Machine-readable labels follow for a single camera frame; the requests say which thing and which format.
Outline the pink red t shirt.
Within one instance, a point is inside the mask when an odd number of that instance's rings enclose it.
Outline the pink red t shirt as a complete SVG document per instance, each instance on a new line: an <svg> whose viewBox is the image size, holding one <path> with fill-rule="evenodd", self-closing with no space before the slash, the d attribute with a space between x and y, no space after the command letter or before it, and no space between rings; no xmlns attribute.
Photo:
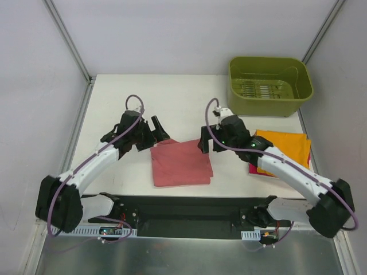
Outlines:
<svg viewBox="0 0 367 275"><path fill-rule="evenodd" d="M150 148L155 187L208 185L213 177L208 154L198 148L199 140L173 139Z"/></svg>

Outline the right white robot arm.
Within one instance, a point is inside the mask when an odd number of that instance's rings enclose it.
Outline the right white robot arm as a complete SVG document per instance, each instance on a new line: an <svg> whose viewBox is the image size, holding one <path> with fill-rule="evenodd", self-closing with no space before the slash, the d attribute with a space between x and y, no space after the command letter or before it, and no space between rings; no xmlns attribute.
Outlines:
<svg viewBox="0 0 367 275"><path fill-rule="evenodd" d="M251 135L244 122L229 108L214 107L217 117L214 125L201 128L198 148L209 152L233 151L240 160L268 171L300 193L305 202L270 196L267 202L251 210L246 218L254 226L265 228L277 220L309 224L320 235L334 238L346 230L349 219L354 221L352 230L358 228L358 219L350 185L343 179L332 181L303 167L288 157L266 138Z"/></svg>

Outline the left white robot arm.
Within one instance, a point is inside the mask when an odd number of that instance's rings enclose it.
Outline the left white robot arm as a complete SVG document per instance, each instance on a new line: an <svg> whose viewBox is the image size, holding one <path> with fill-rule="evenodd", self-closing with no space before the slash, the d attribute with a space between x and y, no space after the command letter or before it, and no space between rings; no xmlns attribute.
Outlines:
<svg viewBox="0 0 367 275"><path fill-rule="evenodd" d="M93 218L105 219L109 223L121 222L123 207L118 197L106 192L83 197L83 193L105 169L133 147L143 151L170 138L156 116L151 120L154 129L150 129L140 112L126 110L112 131L100 139L87 160L57 177L46 176L41 181L35 216L45 221L48 228L56 227L65 233L73 231L80 222Z"/></svg>

